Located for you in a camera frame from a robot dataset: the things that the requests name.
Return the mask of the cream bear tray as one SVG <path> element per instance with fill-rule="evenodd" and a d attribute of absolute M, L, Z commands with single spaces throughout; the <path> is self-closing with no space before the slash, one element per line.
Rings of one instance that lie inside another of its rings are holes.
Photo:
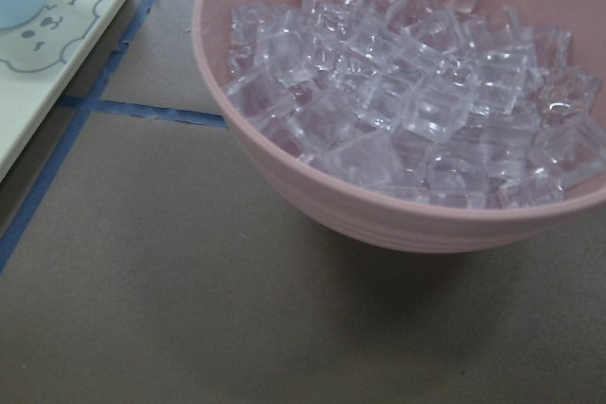
<path fill-rule="evenodd" d="M 7 174 L 126 0 L 46 0 L 1 33 L 1 172 Z"/>

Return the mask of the pink plastic bowl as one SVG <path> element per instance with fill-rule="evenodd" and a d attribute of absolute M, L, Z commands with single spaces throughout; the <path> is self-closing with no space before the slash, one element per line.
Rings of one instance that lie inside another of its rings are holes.
<path fill-rule="evenodd" d="M 277 148 L 229 104 L 222 88 L 231 9 L 255 0 L 196 0 L 192 43 L 205 83 L 263 178 L 288 202 L 330 229 L 397 251 L 457 253 L 506 245 L 557 228 L 605 203 L 605 179 L 596 176 L 572 189 L 563 202 L 510 210 L 451 209 L 402 201 L 343 183 Z M 298 0 L 259 0 L 293 4 Z M 592 73 L 605 73 L 605 0 L 477 0 L 483 10 L 518 7 L 526 21 L 555 23 L 574 36 L 571 59 Z"/>

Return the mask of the pile of clear ice cubes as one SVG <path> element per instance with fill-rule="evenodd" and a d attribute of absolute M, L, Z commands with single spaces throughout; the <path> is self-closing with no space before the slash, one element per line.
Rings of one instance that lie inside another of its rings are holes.
<path fill-rule="evenodd" d="M 452 208 L 562 201 L 605 170 L 599 78 L 571 33 L 475 0 L 301 0 L 231 11 L 234 108 L 278 148 L 386 196 Z"/>

